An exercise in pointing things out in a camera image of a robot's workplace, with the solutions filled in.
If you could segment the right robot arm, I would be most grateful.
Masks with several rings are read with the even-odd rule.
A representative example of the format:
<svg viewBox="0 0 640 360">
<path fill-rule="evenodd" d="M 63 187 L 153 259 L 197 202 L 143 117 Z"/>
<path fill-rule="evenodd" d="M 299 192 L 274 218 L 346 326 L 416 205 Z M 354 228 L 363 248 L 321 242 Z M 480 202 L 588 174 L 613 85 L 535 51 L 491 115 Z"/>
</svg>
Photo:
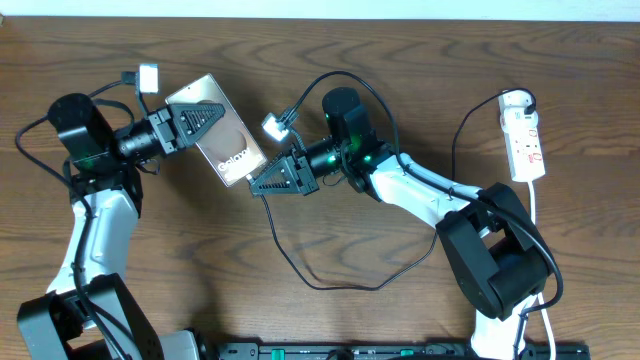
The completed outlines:
<svg viewBox="0 0 640 360">
<path fill-rule="evenodd" d="M 400 207 L 434 228 L 462 293 L 476 310 L 472 351 L 519 359 L 524 329 L 549 276 L 560 271 L 515 192 L 482 189 L 433 173 L 377 137 L 358 92 L 329 91 L 322 108 L 328 137 L 280 153 L 250 182 L 251 193 L 308 195 L 319 179 L 341 173 L 358 193 Z"/>
</svg>

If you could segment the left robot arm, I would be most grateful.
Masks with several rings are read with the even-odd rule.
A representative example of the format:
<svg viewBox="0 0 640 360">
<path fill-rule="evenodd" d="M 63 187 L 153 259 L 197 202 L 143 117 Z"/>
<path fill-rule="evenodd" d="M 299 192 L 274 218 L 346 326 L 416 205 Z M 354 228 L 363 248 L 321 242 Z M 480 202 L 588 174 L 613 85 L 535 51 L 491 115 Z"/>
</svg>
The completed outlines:
<svg viewBox="0 0 640 360">
<path fill-rule="evenodd" d="M 71 93 L 45 117 L 69 152 L 54 176 L 69 191 L 74 229 L 46 293 L 17 324 L 34 359 L 216 359 L 196 330 L 159 335 L 124 282 L 142 210 L 144 162 L 193 146 L 221 119 L 218 103 L 173 104 L 113 130 L 94 95 Z"/>
</svg>

